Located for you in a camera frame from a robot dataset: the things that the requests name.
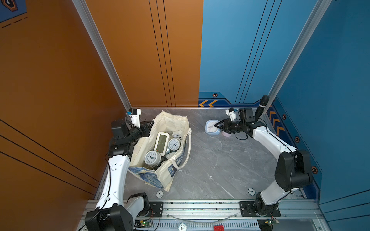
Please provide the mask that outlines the pink round alarm clock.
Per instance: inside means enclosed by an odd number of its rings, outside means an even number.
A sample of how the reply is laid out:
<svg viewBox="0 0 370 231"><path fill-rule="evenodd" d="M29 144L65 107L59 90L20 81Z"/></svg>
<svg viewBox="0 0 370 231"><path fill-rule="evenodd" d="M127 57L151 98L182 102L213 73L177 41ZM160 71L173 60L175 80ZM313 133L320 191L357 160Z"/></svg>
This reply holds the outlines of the pink round alarm clock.
<svg viewBox="0 0 370 231"><path fill-rule="evenodd" d="M227 133L227 132L224 132L224 131L222 131L222 132L221 132L221 134L222 134L223 136L225 136L225 137L231 137L231 136L232 136L232 134L231 134L231 133Z"/></svg>

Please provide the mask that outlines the white round alarm clock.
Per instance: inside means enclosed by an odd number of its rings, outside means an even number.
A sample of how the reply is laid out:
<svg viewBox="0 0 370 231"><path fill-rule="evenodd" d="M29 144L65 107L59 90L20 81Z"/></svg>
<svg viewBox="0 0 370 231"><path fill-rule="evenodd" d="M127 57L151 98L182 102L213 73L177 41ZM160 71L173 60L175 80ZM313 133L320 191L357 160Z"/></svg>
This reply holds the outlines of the white round alarm clock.
<svg viewBox="0 0 370 231"><path fill-rule="evenodd" d="M162 156L156 151L152 150L145 154L144 162L150 167L158 166L162 161Z"/></svg>

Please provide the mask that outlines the light blue square alarm clock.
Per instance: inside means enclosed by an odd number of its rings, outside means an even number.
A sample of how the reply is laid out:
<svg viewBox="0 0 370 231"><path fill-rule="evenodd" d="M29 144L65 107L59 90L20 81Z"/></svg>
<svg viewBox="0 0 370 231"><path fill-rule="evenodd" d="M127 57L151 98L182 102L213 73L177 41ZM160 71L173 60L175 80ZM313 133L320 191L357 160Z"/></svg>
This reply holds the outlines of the light blue square alarm clock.
<svg viewBox="0 0 370 231"><path fill-rule="evenodd" d="M209 135L218 135L220 134L221 130L215 127L215 124L219 123L217 119L211 119L206 122L205 125L205 132Z"/></svg>

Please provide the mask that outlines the cream canvas bag starry print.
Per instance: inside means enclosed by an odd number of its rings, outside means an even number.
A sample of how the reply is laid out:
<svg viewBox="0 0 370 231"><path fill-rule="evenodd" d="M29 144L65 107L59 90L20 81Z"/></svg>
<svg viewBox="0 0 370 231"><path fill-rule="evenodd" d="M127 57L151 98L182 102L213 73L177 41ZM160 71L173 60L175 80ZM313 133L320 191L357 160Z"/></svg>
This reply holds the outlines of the cream canvas bag starry print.
<svg viewBox="0 0 370 231"><path fill-rule="evenodd" d="M144 162L145 154L154 150L158 133L166 132L172 139L172 133L179 130L185 133L181 140L180 149L171 151L167 148L167 153L162 156L162 161L158 166L150 167L146 165ZM192 130L187 116L173 115L164 111L160 112L154 118L150 136L141 138L135 145L129 172L152 187L169 191L176 171L185 167L189 160L191 133Z"/></svg>

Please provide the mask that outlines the large white digital clock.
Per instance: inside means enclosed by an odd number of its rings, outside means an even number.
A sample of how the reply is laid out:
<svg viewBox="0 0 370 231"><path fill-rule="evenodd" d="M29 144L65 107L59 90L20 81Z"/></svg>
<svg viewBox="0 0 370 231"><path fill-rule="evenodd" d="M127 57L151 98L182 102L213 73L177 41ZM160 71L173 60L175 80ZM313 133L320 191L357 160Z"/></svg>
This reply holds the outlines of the large white digital clock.
<svg viewBox="0 0 370 231"><path fill-rule="evenodd" d="M157 135L156 143L154 150L161 156L166 155L168 142L170 139L170 135L166 132L159 132Z"/></svg>

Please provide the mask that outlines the white twin-bell alarm clock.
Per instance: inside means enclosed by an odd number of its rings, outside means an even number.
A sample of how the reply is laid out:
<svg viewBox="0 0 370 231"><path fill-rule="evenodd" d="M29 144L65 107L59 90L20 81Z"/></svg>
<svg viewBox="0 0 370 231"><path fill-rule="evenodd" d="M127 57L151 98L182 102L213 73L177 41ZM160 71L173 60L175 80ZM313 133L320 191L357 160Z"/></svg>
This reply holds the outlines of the white twin-bell alarm clock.
<svg viewBox="0 0 370 231"><path fill-rule="evenodd" d="M171 150L171 151L177 151L179 150L181 147L181 140L179 138L172 138L169 140L168 142L168 148Z"/></svg>

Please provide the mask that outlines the small white digital clock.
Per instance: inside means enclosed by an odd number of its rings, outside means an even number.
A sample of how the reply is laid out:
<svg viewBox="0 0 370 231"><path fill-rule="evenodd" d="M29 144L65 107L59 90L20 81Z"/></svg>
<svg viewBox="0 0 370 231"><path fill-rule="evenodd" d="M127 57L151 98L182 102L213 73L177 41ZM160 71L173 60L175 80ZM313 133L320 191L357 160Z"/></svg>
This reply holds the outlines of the small white digital clock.
<svg viewBox="0 0 370 231"><path fill-rule="evenodd" d="M183 137L184 137L184 132L183 131L181 131L181 130L179 130L179 131L174 131L173 133L172 133L172 136L174 137L174 138L178 138L178 139L183 139Z"/></svg>

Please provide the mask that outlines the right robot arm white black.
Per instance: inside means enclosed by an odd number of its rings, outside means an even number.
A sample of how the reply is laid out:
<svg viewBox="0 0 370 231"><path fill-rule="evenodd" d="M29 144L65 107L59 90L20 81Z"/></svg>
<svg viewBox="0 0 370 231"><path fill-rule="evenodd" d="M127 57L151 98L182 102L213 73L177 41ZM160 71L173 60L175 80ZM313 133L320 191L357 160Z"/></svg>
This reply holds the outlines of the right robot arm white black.
<svg viewBox="0 0 370 231"><path fill-rule="evenodd" d="M258 216L272 214L281 199L313 181L310 154L289 145L259 121L263 110L263 105L259 105L255 113L251 108L242 108L239 110L240 120L236 120L235 112L230 108L226 110L229 118L214 125L227 134L245 133L247 138L258 141L277 159L275 180L255 197L253 207Z"/></svg>

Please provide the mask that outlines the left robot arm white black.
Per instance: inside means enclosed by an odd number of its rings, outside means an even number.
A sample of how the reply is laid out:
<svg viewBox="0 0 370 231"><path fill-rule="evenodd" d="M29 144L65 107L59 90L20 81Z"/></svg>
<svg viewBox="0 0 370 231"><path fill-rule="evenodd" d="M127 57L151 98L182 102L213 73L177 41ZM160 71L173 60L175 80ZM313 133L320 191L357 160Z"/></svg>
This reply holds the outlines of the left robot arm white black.
<svg viewBox="0 0 370 231"><path fill-rule="evenodd" d="M108 176L94 211L85 217L89 231L132 231L135 218L149 209L145 193L137 193L124 201L126 175L131 164L134 146L141 138L150 136L154 121L138 124L125 119L111 123L113 138L108 151Z"/></svg>

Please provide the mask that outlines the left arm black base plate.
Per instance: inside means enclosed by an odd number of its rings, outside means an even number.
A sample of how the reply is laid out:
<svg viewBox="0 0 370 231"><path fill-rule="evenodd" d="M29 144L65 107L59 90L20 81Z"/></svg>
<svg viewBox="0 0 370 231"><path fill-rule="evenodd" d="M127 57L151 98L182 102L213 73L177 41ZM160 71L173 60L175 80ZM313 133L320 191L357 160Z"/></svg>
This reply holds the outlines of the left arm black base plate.
<svg viewBox="0 0 370 231"><path fill-rule="evenodd" d="M163 206L164 203L162 201L149 201L149 207L144 208L137 216L137 219L150 217L161 218L163 215Z"/></svg>

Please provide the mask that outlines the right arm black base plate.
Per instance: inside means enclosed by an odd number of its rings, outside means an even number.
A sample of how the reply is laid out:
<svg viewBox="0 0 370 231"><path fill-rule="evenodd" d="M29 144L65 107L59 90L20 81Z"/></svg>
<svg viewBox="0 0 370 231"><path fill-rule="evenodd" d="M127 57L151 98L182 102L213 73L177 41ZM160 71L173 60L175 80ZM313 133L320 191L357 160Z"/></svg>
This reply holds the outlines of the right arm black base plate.
<svg viewBox="0 0 370 231"><path fill-rule="evenodd" d="M275 205L265 205L259 202L252 201L240 201L240 212L242 217L280 217L280 209L278 204Z"/></svg>

